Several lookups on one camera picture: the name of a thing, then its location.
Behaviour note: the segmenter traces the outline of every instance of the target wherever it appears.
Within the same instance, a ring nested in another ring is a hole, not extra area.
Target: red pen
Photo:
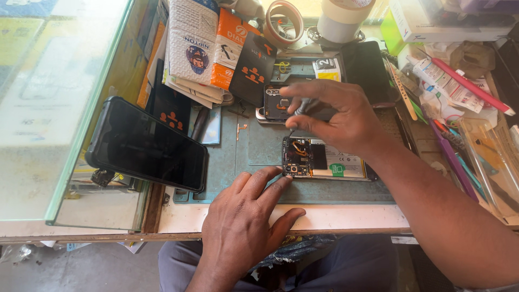
[[[426,52],[422,51],[429,59],[431,59],[431,62],[438,66],[440,69],[445,71],[445,73],[449,74],[450,77],[452,77],[454,80],[456,80],[459,84],[461,84],[466,89],[470,90],[473,94],[477,95],[484,101],[488,102],[490,105],[492,105],[494,108],[502,111],[503,113],[507,115],[514,115],[515,111],[509,107],[508,105],[504,104],[502,101],[495,99],[492,95],[486,93],[484,90],[479,88],[477,85],[472,83],[470,80],[466,79],[465,77],[459,75],[456,73],[454,69],[452,69],[449,65],[447,65],[444,61],[433,58],[430,55],[428,55]]]

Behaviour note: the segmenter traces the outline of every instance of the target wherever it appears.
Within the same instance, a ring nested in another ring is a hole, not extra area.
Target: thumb
[[[274,222],[274,225],[270,228],[270,238],[267,242],[269,253],[279,247],[290,228],[294,226],[295,221],[304,215],[306,215],[306,211],[303,208],[292,208]]]
[[[298,130],[307,131],[316,135],[319,138],[326,138],[331,130],[332,126],[328,123],[318,120],[307,115],[294,115],[288,118],[285,123],[289,129],[297,128]]]

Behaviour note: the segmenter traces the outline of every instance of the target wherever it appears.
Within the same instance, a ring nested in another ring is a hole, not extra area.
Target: black phone screen
[[[85,155],[89,164],[195,192],[203,189],[205,146],[122,98],[111,98],[105,111]]]
[[[360,85],[376,108],[394,106],[395,98],[377,42],[350,43],[340,48],[340,54],[347,83]]]

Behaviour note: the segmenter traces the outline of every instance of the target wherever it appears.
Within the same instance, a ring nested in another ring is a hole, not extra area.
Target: gray trousers
[[[185,291],[202,255],[201,241],[166,242],[158,255],[160,291]],[[324,258],[296,276],[291,291],[394,292],[398,253],[391,238],[381,234],[347,235]],[[240,280],[233,291],[267,291]]]

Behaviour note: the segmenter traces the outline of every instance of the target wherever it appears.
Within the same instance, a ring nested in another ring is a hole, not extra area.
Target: floor
[[[94,243],[73,251],[37,248],[20,263],[0,263],[2,292],[159,291],[157,254],[148,242],[134,255],[118,243]],[[399,292],[419,292],[407,245],[400,255]]]

